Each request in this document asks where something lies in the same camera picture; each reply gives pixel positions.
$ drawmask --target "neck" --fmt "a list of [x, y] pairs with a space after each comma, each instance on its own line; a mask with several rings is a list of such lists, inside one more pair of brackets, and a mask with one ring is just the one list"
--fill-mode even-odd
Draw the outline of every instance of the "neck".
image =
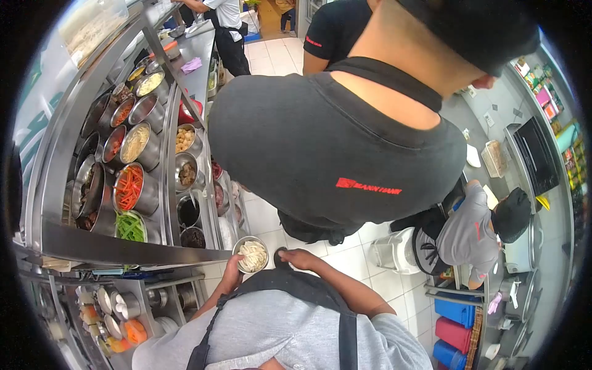
[[380, 60], [413, 76], [432, 88], [444, 99], [470, 84], [446, 67], [429, 50], [404, 37], [385, 35], [375, 15], [364, 29], [348, 56], [362, 56]]

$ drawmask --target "black t-shirt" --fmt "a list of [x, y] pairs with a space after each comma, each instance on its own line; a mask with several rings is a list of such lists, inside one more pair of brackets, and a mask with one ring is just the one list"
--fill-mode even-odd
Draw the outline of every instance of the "black t-shirt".
[[345, 59], [368, 24], [372, 11], [366, 0], [337, 0], [314, 15], [304, 40], [304, 50], [329, 61]]
[[330, 72], [239, 76], [209, 115], [216, 161], [297, 220], [325, 228], [397, 220], [441, 202], [466, 141], [442, 118], [416, 130], [377, 111]]

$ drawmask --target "hand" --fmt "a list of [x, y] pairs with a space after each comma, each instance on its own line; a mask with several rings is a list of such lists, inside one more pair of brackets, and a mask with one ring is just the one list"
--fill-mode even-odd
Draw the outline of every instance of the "hand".
[[243, 282], [243, 273], [239, 271], [239, 261], [244, 258], [243, 255], [233, 255], [226, 262], [226, 270], [222, 276], [220, 285], [223, 285], [230, 292], [234, 291]]
[[323, 260], [304, 249], [280, 250], [279, 257], [283, 262], [289, 262], [299, 270], [313, 271], [323, 263]]

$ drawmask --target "white tile floor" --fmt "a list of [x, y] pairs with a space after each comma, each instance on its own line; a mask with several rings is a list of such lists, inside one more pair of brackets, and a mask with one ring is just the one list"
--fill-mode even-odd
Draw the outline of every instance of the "white tile floor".
[[[251, 74], [284, 76], [302, 74], [303, 44], [297, 38], [281, 38], [245, 45]], [[270, 255], [281, 247], [303, 248], [322, 258], [337, 270], [355, 278], [380, 294], [397, 312], [409, 331], [426, 348], [432, 358], [436, 320], [433, 300], [424, 295], [425, 274], [398, 275], [375, 264], [371, 243], [388, 234], [388, 223], [366, 223], [343, 244], [331, 246], [326, 242], [304, 244], [287, 235], [279, 224], [276, 208], [255, 194], [244, 192], [244, 200], [251, 232], [267, 245]], [[224, 273], [226, 263], [202, 266], [205, 279], [202, 290], [209, 296]], [[267, 268], [274, 268], [270, 260]]]

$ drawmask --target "red logo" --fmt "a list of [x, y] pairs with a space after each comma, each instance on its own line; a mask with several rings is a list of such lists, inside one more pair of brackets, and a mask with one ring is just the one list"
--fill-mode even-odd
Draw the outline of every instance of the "red logo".
[[318, 46], [318, 47], [323, 47], [323, 45], [319, 44], [318, 42], [312, 41], [309, 36], [306, 36], [306, 41], [308, 41], [312, 45], [315, 45], [315, 46]]
[[341, 178], [339, 178], [339, 180], [337, 180], [335, 187], [336, 188], [356, 188], [356, 189], [375, 191], [375, 192], [379, 192], [379, 193], [395, 194], [395, 195], [399, 194], [402, 191], [401, 189], [391, 189], [391, 188], [383, 188], [381, 186], [364, 185], [364, 184], [360, 184], [359, 182], [357, 182], [355, 180], [350, 180], [350, 179], [346, 179], [343, 177], [341, 177]]

